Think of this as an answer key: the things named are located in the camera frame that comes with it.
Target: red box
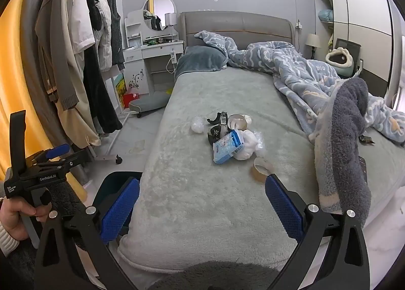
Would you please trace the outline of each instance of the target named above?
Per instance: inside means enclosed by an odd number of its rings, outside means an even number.
[[[124,108],[127,109],[129,107],[129,103],[135,99],[139,99],[139,94],[125,94],[123,96]]]

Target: headboard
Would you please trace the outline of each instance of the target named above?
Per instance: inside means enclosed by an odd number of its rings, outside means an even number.
[[[285,41],[294,44],[292,24],[282,18],[237,11],[182,12],[178,22],[180,38],[186,46],[204,45],[194,34],[207,30],[235,40],[239,49],[250,43]]]

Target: white lamp shade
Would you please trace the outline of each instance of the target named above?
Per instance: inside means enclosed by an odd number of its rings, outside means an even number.
[[[320,48],[321,47],[321,42],[319,40],[319,37],[316,34],[308,34],[307,42],[305,43],[307,46],[311,47],[316,47]]]
[[[174,12],[165,14],[165,24],[166,26],[177,25],[177,14]]]

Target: metal bolt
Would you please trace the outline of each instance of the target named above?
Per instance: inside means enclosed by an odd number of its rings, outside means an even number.
[[[56,210],[52,210],[50,213],[49,213],[49,218],[55,218],[57,216],[57,211]]]
[[[311,212],[318,212],[318,211],[319,211],[319,208],[318,208],[318,206],[315,205],[315,204],[310,204],[310,205],[308,206],[308,210],[311,211]]]
[[[348,214],[349,217],[354,217],[356,216],[356,213],[353,210],[347,210],[346,213]]]
[[[86,213],[87,213],[88,215],[92,215],[92,214],[95,213],[96,211],[97,211],[96,207],[95,207],[95,206],[92,206],[92,205],[86,208]]]

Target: hand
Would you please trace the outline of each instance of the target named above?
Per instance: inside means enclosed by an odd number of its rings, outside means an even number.
[[[36,216],[36,220],[45,222],[51,209],[51,203],[34,208],[21,197],[4,198],[0,209],[0,222],[13,239],[23,241],[28,239],[29,235],[19,213],[23,212],[28,216]]]

